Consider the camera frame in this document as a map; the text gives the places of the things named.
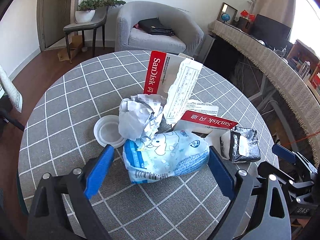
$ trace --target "globe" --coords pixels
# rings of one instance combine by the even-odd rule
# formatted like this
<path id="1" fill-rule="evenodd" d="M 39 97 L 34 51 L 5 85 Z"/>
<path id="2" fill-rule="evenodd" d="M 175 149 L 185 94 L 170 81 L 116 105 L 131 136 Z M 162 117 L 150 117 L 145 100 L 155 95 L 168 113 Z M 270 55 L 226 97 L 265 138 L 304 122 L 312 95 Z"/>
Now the globe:
<path id="1" fill-rule="evenodd" d="M 228 20 L 230 20 L 230 15 L 228 15 L 227 13 L 223 13 L 223 14 L 221 14 L 221 19 L 224 22 L 227 22 Z"/>

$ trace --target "picture frame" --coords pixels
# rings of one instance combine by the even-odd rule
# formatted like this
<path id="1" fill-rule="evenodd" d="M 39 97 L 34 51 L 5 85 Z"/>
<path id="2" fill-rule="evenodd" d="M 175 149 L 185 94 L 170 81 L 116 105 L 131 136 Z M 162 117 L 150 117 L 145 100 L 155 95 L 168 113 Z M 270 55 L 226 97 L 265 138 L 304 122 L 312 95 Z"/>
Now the picture frame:
<path id="1" fill-rule="evenodd" d="M 226 24 L 232 24 L 233 21 L 235 20 L 237 12 L 238 12 L 238 10 L 236 8 L 233 8 L 231 5 L 228 5 L 227 3 L 223 2 L 222 5 L 221 5 L 221 8 L 220 8 L 218 17 L 217 17 L 217 21 L 223 23 L 224 21 L 221 19 L 221 15 L 223 13 L 227 13 L 230 16 L 230 20 L 226 21 L 225 23 Z"/>

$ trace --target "gray chair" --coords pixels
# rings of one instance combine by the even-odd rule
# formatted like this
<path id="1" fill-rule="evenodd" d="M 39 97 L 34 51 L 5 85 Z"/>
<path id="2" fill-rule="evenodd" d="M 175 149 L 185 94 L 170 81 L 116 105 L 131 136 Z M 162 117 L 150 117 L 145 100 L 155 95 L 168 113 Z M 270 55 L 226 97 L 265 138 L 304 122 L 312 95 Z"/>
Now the gray chair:
<path id="1" fill-rule="evenodd" d="M 157 17 L 164 26 L 173 29 L 175 36 L 150 35 L 133 28 L 140 20 Z M 115 51 L 159 50 L 193 56 L 203 35 L 196 22 L 177 8 L 155 2 L 134 1 L 126 3 L 119 11 Z"/>
<path id="2" fill-rule="evenodd" d="M 96 48 L 96 35 L 97 29 L 102 26 L 102 43 L 104 49 L 104 40 L 105 40 L 105 24 L 107 20 L 109 6 L 100 7 L 96 9 L 94 17 L 91 22 L 88 23 L 72 23 L 63 28 L 63 31 L 66 34 L 66 44 L 67 51 L 70 59 L 70 63 L 72 63 L 71 55 L 70 55 L 70 47 L 69 47 L 69 39 L 68 34 L 71 32 L 82 31 L 82 43 L 84 46 L 84 31 L 85 30 L 93 30 L 93 38 L 92 38 L 92 57 L 94 57 L 95 48 Z"/>

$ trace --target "beige table runner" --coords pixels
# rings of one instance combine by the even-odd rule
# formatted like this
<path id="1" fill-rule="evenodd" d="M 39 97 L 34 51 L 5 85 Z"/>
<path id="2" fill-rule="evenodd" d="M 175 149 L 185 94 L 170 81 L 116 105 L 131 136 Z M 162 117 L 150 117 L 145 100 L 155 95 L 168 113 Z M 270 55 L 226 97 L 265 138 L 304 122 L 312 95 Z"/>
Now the beige table runner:
<path id="1" fill-rule="evenodd" d="M 271 49 L 230 25 L 214 21 L 209 30 L 251 60 L 280 92 L 306 135 L 320 131 L 320 105 L 298 74 Z M 308 139 L 316 166 L 320 161 L 320 134 Z"/>

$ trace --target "black foil packet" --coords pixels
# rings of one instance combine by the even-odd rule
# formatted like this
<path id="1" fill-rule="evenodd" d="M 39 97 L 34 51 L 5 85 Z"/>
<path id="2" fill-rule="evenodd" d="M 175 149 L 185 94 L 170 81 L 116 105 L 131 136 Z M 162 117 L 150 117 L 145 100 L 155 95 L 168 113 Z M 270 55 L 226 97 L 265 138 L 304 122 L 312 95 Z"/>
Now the black foil packet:
<path id="1" fill-rule="evenodd" d="M 257 131 L 235 126 L 220 137 L 221 156 L 233 163 L 256 162 L 261 159 Z"/>

